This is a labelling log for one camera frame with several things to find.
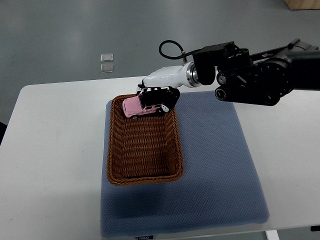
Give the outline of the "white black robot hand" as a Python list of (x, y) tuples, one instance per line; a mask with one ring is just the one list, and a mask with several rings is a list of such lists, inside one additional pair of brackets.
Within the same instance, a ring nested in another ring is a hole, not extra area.
[(191, 61), (152, 72), (137, 85), (136, 95), (142, 95), (142, 102), (146, 107), (152, 102), (152, 106), (158, 106), (156, 113), (165, 114), (178, 102), (179, 87), (196, 88), (200, 85), (195, 64)]

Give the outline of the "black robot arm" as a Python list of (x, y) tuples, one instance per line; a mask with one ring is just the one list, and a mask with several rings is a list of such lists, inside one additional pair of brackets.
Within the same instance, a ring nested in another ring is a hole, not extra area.
[(274, 106), (292, 90), (320, 89), (320, 49), (298, 38), (256, 54), (231, 41), (203, 47), (192, 57), (201, 85), (218, 82), (220, 101)]

